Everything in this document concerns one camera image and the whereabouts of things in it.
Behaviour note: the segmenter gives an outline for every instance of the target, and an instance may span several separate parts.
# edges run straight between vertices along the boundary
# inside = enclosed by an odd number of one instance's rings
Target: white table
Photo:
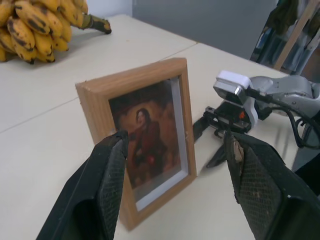
[[[222,101],[212,88],[220,70],[249,77],[284,76],[127,16],[110,21],[110,36],[77,32],[71,53],[60,62],[36,67],[18,61],[0,65],[0,239],[35,239],[65,182],[93,149],[74,83],[165,58],[185,57],[195,121],[205,107],[217,107]],[[89,61],[83,65],[85,58]],[[272,144],[291,167],[297,147],[287,118],[272,114],[250,134]],[[196,142],[198,173],[220,144],[211,129]],[[115,240],[162,239],[254,239],[234,199],[225,164],[201,172],[133,231],[127,232],[119,223],[115,233]]]

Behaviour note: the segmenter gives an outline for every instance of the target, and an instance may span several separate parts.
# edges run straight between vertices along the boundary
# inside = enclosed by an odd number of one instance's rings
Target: black cable
[[[291,105],[284,103],[282,101],[276,100],[271,95],[265,94],[265,93],[260,92],[258,90],[248,88],[246,90],[246,94],[249,97],[252,97],[252,98],[259,100],[259,101],[262,101],[264,103],[271,103],[271,104],[278,105],[279,107],[271,107],[271,109],[284,111],[288,115],[288,117],[290,119],[291,126],[292,126],[293,134],[294,134],[294,139],[295,139],[295,142],[299,148],[306,147],[309,149],[316,149],[316,150],[320,149],[320,145],[312,146],[312,145],[307,144],[300,137],[299,132],[298,132],[299,123],[302,122],[302,125],[307,123],[314,129],[315,134],[317,135],[318,139],[320,140],[320,126],[316,123],[315,120],[308,117],[302,111],[292,107]],[[297,121],[295,121],[295,118],[294,118],[292,112],[296,113],[301,118],[298,119]]]

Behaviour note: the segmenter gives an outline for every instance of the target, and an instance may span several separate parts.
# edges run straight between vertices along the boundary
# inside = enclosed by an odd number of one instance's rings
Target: woman's dark hair
[[[138,116],[139,116],[139,113],[140,113],[140,112],[143,113],[143,115],[145,116],[145,122],[146,122],[146,124],[151,123],[150,113],[149,113],[148,110],[145,109],[145,108],[140,108],[138,111],[136,111],[135,121],[138,122]]]

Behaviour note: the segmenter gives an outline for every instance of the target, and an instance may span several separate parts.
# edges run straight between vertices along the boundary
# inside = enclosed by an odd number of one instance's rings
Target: bunch of bananas
[[[86,0],[0,0],[0,62],[18,55],[29,64],[36,59],[53,63],[54,50],[69,50],[71,26],[94,25],[87,13]],[[105,28],[99,30],[110,33],[109,22],[98,19]],[[84,21],[91,25],[83,26]]]

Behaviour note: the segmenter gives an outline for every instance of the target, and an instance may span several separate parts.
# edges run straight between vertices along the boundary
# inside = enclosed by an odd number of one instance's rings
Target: picture frame
[[[197,176],[187,60],[76,84],[94,144],[128,131],[119,219],[132,230]]]

